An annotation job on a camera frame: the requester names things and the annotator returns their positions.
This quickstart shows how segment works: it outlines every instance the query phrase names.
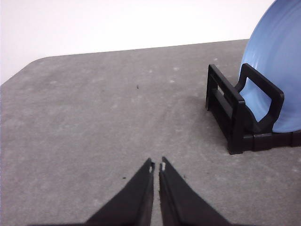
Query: white wall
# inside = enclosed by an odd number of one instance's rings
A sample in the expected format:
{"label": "white wall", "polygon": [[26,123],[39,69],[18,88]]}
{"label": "white wall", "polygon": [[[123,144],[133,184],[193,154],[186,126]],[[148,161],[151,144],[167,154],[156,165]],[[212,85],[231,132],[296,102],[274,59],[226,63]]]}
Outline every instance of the white wall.
{"label": "white wall", "polygon": [[273,0],[2,0],[1,83],[36,59],[248,39]]}

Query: black dish rack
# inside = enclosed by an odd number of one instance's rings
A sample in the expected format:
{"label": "black dish rack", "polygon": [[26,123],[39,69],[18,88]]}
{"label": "black dish rack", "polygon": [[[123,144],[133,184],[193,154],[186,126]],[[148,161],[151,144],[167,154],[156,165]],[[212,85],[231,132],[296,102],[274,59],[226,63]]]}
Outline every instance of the black dish rack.
{"label": "black dish rack", "polygon": [[[249,78],[271,98],[268,113],[257,121],[239,92]],[[301,130],[274,133],[284,93],[249,64],[243,64],[237,85],[233,87],[215,65],[209,65],[206,109],[211,111],[228,141],[230,154],[268,150],[273,147],[301,146]]]}

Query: blue plate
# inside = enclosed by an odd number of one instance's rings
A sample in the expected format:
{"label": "blue plate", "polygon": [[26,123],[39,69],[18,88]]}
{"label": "blue plate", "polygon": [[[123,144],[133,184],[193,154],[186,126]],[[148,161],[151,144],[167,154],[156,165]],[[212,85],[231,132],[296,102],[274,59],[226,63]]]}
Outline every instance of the blue plate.
{"label": "blue plate", "polygon": [[[245,49],[249,63],[285,94],[273,131],[301,129],[301,1],[276,0],[257,24]],[[240,92],[257,121],[268,112],[271,99],[252,81]]]}

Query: dish rack handle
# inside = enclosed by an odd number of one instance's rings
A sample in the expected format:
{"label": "dish rack handle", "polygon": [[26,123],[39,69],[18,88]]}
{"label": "dish rack handle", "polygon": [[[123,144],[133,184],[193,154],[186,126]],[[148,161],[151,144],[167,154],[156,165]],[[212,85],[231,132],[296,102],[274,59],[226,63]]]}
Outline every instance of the dish rack handle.
{"label": "dish rack handle", "polygon": [[284,93],[275,84],[247,63],[242,65],[239,80],[235,86],[235,89],[238,92],[245,87],[247,78],[249,78],[268,97],[270,97],[271,104],[268,113],[259,122],[257,122],[252,111],[246,106],[247,114],[251,117],[252,123],[245,123],[245,126],[254,133],[270,132],[280,115],[284,102]]}

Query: table surface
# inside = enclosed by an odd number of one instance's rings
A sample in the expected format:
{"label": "table surface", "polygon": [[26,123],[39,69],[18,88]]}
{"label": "table surface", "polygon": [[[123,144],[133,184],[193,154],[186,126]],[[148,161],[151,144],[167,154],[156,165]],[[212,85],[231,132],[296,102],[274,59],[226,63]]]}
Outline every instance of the table surface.
{"label": "table surface", "polygon": [[54,56],[1,86],[1,223],[84,222],[156,162],[233,223],[301,225],[301,147],[229,155],[208,64],[236,83],[246,40]]}

